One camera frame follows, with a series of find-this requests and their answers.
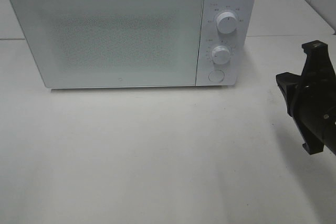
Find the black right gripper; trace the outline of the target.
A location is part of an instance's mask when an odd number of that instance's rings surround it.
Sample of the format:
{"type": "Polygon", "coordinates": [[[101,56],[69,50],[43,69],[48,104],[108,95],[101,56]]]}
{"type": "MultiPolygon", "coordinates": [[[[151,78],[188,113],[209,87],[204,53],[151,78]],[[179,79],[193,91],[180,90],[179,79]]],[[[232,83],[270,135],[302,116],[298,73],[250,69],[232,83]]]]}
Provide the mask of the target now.
{"type": "Polygon", "coordinates": [[[293,117],[303,138],[304,150],[313,155],[327,147],[335,154],[335,71],[328,45],[315,40],[301,47],[307,55],[301,76],[280,73],[276,75],[276,83],[287,113],[293,117]]]}

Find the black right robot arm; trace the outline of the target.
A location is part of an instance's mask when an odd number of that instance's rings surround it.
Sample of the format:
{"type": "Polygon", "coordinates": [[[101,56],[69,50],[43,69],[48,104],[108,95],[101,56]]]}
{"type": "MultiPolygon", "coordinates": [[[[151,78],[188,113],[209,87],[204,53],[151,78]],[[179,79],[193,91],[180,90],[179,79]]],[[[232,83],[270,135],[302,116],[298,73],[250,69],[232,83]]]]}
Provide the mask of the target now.
{"type": "Polygon", "coordinates": [[[307,55],[300,75],[284,72],[276,83],[284,97],[287,113],[293,118],[304,143],[316,154],[327,147],[335,152],[335,71],[328,45],[319,41],[302,44],[307,55]]]}

